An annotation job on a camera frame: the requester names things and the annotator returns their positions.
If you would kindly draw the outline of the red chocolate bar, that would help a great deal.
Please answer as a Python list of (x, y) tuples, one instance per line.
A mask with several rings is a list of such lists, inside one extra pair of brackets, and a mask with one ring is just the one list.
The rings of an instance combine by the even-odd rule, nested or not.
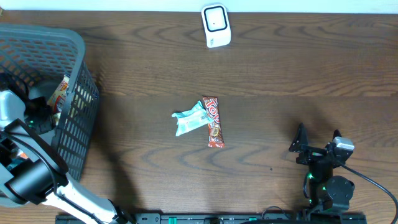
[(215, 96), (207, 96), (203, 98), (205, 103), (205, 109), (207, 115), (211, 118), (211, 122), (208, 123), (209, 130), (209, 147), (225, 147), (221, 122), (220, 122), (220, 112), (218, 108), (218, 98)]

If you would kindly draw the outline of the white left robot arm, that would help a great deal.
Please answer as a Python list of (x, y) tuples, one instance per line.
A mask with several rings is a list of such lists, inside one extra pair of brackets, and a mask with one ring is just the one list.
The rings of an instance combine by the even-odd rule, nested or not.
[(12, 152), (1, 149), (1, 192), (13, 203), (57, 207), (84, 223), (127, 223), (112, 201), (74, 180), (62, 157), (23, 121), (25, 103), (11, 90), (1, 92), (1, 136), (12, 141), (27, 159), (7, 169)]

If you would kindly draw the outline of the orange snack bag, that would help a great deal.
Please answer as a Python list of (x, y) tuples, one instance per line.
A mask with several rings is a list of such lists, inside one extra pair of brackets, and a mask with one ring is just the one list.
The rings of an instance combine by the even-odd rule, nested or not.
[(53, 92), (52, 96), (48, 99), (47, 104), (51, 107), (52, 117), (55, 125), (58, 125), (63, 105), (67, 97), (67, 89), (70, 76), (64, 74), (63, 80)]

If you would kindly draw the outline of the green wet wipes pack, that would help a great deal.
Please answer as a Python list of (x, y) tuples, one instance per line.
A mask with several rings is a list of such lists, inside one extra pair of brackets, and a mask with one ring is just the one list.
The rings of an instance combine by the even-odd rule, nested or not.
[(213, 121), (208, 116), (201, 101), (198, 101), (192, 109), (173, 113), (171, 117), (177, 118), (176, 136), (181, 136)]

